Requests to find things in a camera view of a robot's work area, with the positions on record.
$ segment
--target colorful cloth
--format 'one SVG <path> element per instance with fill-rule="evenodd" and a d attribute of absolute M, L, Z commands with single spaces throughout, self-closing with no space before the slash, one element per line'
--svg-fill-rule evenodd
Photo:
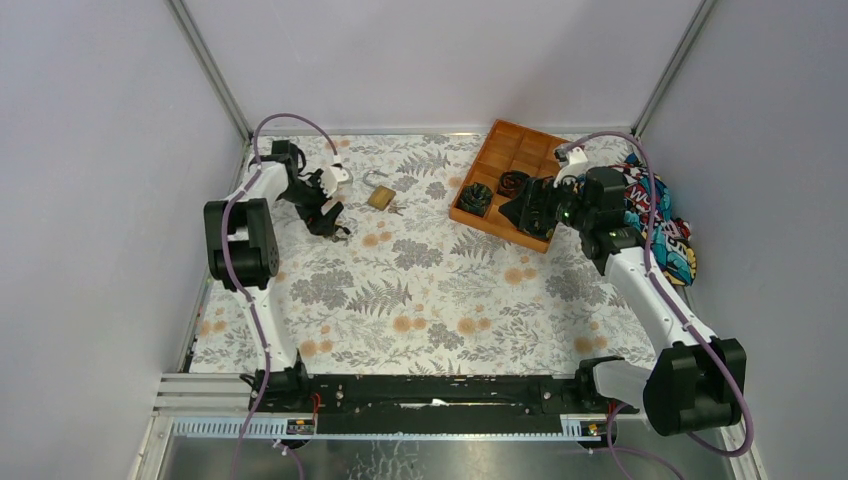
<path fill-rule="evenodd" d="M 624 163 L 611 165 L 611 168 L 624 174 L 627 179 L 625 204 L 627 212 L 624 220 L 633 228 L 648 236 L 648 197 L 651 187 L 648 183 L 648 170 L 642 166 L 638 157 L 631 153 Z M 657 259 L 660 270 L 672 285 L 689 286 L 695 280 L 697 261 L 695 251 L 689 244 L 692 236 L 689 223 L 674 217 L 672 213 L 671 191 L 658 175 L 654 175 L 657 187 L 657 216 L 654 219 L 654 239 L 651 250 Z M 585 175 L 578 177 L 579 188 L 586 180 Z"/>

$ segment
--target orange flower print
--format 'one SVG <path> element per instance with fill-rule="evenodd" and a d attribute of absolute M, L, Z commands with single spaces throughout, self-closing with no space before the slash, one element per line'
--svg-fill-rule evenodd
<path fill-rule="evenodd" d="M 509 270 L 504 272 L 504 279 L 506 280 L 506 283 L 510 285 L 518 285 L 519 283 L 521 283 L 521 280 L 523 278 L 524 274 L 521 272 L 521 270 L 517 268 L 510 268 Z"/>
<path fill-rule="evenodd" d="M 477 330 L 477 326 L 474 325 L 474 320 L 463 317 L 456 324 L 456 329 L 463 335 L 472 335 Z"/>
<path fill-rule="evenodd" d="M 318 345 L 315 345 L 315 342 L 313 342 L 312 340 L 307 340 L 300 344 L 300 355 L 303 358 L 314 357 L 317 351 Z"/>
<path fill-rule="evenodd" d="M 362 239 L 362 245 L 369 248 L 376 247 L 379 242 L 377 235 L 374 235 L 373 233 L 365 235 L 365 238 Z"/>
<path fill-rule="evenodd" d="M 407 317 L 406 315 L 401 315 L 401 316 L 397 317 L 394 321 L 394 324 L 393 324 L 395 331 L 398 332 L 398 333 L 408 332 L 409 331 L 409 325 L 410 325 L 409 317 Z"/>
<path fill-rule="evenodd" d="M 580 355 L 588 355 L 592 353 L 592 341 L 586 337 L 577 337 L 574 340 L 574 349 Z"/>

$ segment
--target floral pattern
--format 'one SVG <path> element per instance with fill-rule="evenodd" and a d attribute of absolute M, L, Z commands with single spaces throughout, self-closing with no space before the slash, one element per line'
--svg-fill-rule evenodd
<path fill-rule="evenodd" d="M 274 288 L 311 373 L 571 374 L 595 356 L 653 361 L 644 330 L 583 258 L 574 232 L 560 226 L 545 255 L 448 218 L 484 138 L 337 138 L 354 177 L 337 197 L 345 206 L 340 223 L 353 231 L 344 242 L 309 235 L 291 204 L 273 205 Z M 309 167 L 330 163 L 322 138 L 292 140 Z M 262 138 L 260 149 L 270 143 Z M 591 141 L 586 151 L 593 165 L 630 153 L 617 138 Z M 361 179 L 369 170 L 387 174 L 371 179 L 397 192 L 385 211 L 367 203 L 373 189 Z M 256 367 L 245 317 L 216 282 L 190 371 Z"/>

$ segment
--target orange wooden organizer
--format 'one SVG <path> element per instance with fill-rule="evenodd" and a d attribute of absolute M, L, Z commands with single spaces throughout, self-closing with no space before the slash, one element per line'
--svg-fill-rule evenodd
<path fill-rule="evenodd" d="M 554 149 L 565 142 L 566 140 L 562 138 L 521 125 L 504 120 L 496 121 L 462 183 L 462 188 L 474 183 L 486 185 L 494 194 L 492 203 L 489 204 L 483 217 L 460 210 L 456 206 L 459 195 L 462 193 L 460 188 L 451 204 L 450 218 L 508 242 L 546 253 L 550 241 L 539 240 L 518 231 L 506 217 L 498 212 L 498 207 L 510 200 L 497 194 L 498 182 L 501 174 L 510 170 L 518 170 L 531 177 L 555 177 L 559 172 L 559 162 L 554 157 Z"/>

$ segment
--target wooden tray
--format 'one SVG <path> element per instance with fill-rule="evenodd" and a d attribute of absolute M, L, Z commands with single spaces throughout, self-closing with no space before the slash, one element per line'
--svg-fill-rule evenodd
<path fill-rule="evenodd" d="M 546 253 L 550 241 L 539 240 L 518 231 L 498 212 L 498 207 L 510 200 L 497 194 L 498 182 L 501 174 L 510 170 L 519 170 L 531 177 L 555 177 L 559 172 L 559 162 L 554 157 L 554 149 L 565 142 L 553 135 L 497 120 L 462 183 L 462 188 L 474 183 L 486 185 L 494 193 L 492 203 L 483 217 L 460 210 L 456 206 L 462 193 L 460 188 L 451 204 L 450 218 L 508 242 Z"/>

